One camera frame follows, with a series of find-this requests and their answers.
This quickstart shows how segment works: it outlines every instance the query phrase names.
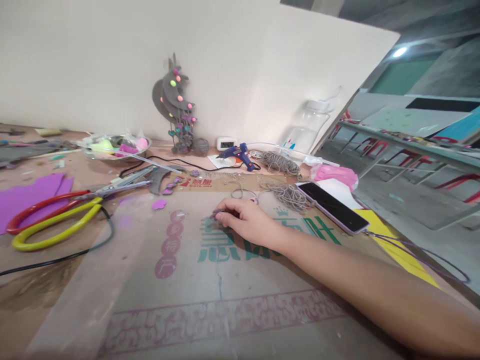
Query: small white clock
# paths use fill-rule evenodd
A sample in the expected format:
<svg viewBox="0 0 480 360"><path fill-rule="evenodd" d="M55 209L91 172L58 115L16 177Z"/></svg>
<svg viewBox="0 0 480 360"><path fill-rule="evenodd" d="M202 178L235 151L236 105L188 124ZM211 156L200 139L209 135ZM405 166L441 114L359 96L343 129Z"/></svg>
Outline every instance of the small white clock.
<svg viewBox="0 0 480 360"><path fill-rule="evenodd" d="M232 146L238 146L239 141L230 136L219 136L216 138L216 149L218 151L224 151L227 150L228 148L231 148Z"/></svg>

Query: scissors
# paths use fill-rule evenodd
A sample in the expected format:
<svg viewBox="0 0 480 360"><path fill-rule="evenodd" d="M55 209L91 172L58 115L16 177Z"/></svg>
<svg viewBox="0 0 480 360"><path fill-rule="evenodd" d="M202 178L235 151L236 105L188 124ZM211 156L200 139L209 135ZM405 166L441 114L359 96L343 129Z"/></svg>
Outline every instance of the scissors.
<svg viewBox="0 0 480 360"><path fill-rule="evenodd" d="M18 215L16 215L7 225L7 229L6 229L7 232L9 234L16 235L11 242L11 246L15 250L18 250L21 252L30 252L30 251L36 251L36 250L48 248L50 246L58 244L66 240L76 232L78 232L99 212L100 208L102 207L100 203L102 202L104 197L110 194L125 191L125 190L145 187L150 185L151 183L152 183L151 180L140 181L137 183L133 183L130 185L117 187L117 188L111 188L111 186L109 185L100 189L97 192L90 192L89 190L70 192L67 194L58 195L50 199L41 201L29 207L28 209L22 211ZM69 202L67 205L61 207L60 209L48 214L47 216L41 218L40 220L36 221L31 225L19 227L24 219L26 219L28 216L32 215L39 209L42 209L47 205L53 204L57 201L60 201L63 199L70 199L70 198L72 198L72 201ZM93 198L90 202L73 208L74 206L78 205L82 201L90 198ZM77 221L67 230L43 241L26 243L27 239L33 234L36 234L45 228L48 228L56 223L59 223L65 219L68 219L69 217L76 215L78 213L81 213L87 209L89 209L89 211L79 221Z"/></svg>

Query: purple foam sheet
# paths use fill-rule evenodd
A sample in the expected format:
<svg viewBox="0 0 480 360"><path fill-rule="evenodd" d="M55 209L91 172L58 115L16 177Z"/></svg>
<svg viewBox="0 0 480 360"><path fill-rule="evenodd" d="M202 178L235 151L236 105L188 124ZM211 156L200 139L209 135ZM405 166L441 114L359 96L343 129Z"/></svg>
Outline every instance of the purple foam sheet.
<svg viewBox="0 0 480 360"><path fill-rule="evenodd" d="M39 177L32 185L13 187L0 192L0 235L7 232L7 225L17 214L39 202L69 193L74 180L64 176L65 173L61 172ZM68 199L50 204L29 216L20 226L31 225L67 203Z"/></svg>

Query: metal table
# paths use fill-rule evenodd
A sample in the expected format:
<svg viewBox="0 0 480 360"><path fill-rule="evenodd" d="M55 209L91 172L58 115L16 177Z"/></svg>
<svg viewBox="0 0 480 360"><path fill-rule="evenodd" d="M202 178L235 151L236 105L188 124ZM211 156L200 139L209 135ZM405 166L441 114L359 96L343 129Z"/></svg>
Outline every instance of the metal table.
<svg viewBox="0 0 480 360"><path fill-rule="evenodd" d="M359 178L362 178L363 176L365 176L365 174L368 173L374 166L400 169L400 171L395 176L393 176L390 180L388 180L389 182L391 182L392 180L398 178L401 174L409 170L409 167L415 164L417 160L419 160L422 156L434 158L440 162L440 165L435 170L425 170L425 169L416 168L415 169L416 171L418 170L418 171L424 171L428 173L422 179L420 179L420 181L418 181L416 185L423 183L426 179L428 179L433 174L437 173L438 171L440 171L446 166L452 166L454 168L461 169L466 173L474 173L474 174L480 173L480 159L463 155L458 151L443 149L439 147L424 146L420 143L413 142L413 141L405 141L399 137L376 131L367 126L356 125L349 122L339 122L338 125L355 132L353 136L350 138L350 140L341 149L340 153L344 152L344 150L348 147L348 145L352 142L352 140L358 134L364 134L369 137L377 139L377 141L385 141L390 145L398 146L406 150L409 150L413 153L419 154L417 157L412 159L405 167L402 167L402 168L400 168L399 166L379 164L379 162L382 160L382 156L381 156L382 153L387 149L385 147L378 153L375 160L373 160L365 169L363 169L360 175L358 175ZM477 212L480 212L480 203L476 204L475 206L471 207L468 210L465 210L457 215L454 215L445 219L444 221L441 221L440 223L431 227L431 229L442 230L452 224L458 223L459 221L462 221L463 219L468 218L469 216Z"/></svg>

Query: hand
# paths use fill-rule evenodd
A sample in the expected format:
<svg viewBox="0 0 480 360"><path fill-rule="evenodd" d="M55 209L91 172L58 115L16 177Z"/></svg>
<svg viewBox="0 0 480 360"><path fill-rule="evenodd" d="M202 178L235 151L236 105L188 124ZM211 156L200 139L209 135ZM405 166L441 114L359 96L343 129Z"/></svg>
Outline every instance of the hand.
<svg viewBox="0 0 480 360"><path fill-rule="evenodd" d="M271 219L257 204L250 200L224 198L216 207L226 210L216 214L215 219L230 227L245 240L280 251L281 234L285 228Z"/></svg>

